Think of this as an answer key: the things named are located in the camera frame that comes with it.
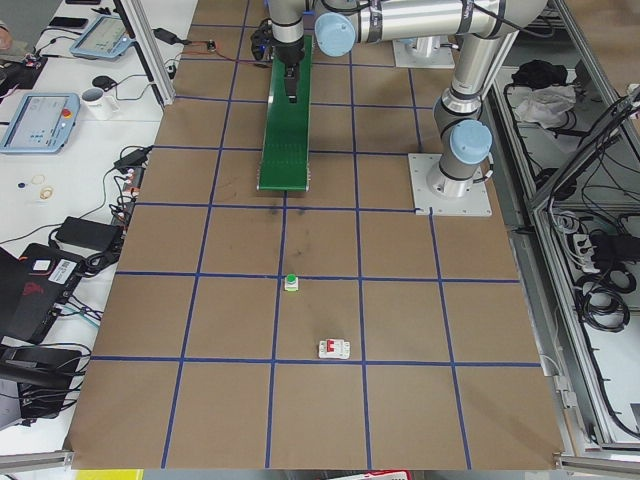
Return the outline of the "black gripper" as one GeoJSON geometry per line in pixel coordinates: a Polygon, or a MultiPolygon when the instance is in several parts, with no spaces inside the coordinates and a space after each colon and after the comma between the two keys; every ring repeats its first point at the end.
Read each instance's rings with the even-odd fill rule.
{"type": "Polygon", "coordinates": [[[283,63],[284,89],[290,103],[298,101],[299,66],[305,57],[305,43],[303,39],[294,42],[274,41],[275,57],[283,63]]]}

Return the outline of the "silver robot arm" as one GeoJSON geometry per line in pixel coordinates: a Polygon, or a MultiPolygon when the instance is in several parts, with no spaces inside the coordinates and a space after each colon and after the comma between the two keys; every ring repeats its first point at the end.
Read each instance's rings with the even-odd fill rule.
{"type": "Polygon", "coordinates": [[[442,140],[439,162],[427,174],[441,198],[466,196],[492,136],[479,121],[482,90],[503,38],[523,31],[544,9],[544,1],[321,1],[315,34],[323,53],[342,56],[357,43],[422,37],[462,39],[449,86],[434,106],[442,140]]]}
{"type": "Polygon", "coordinates": [[[272,0],[268,2],[272,45],[275,57],[283,64],[284,91],[290,103],[298,100],[300,64],[305,57],[303,13],[308,2],[272,0]]]}

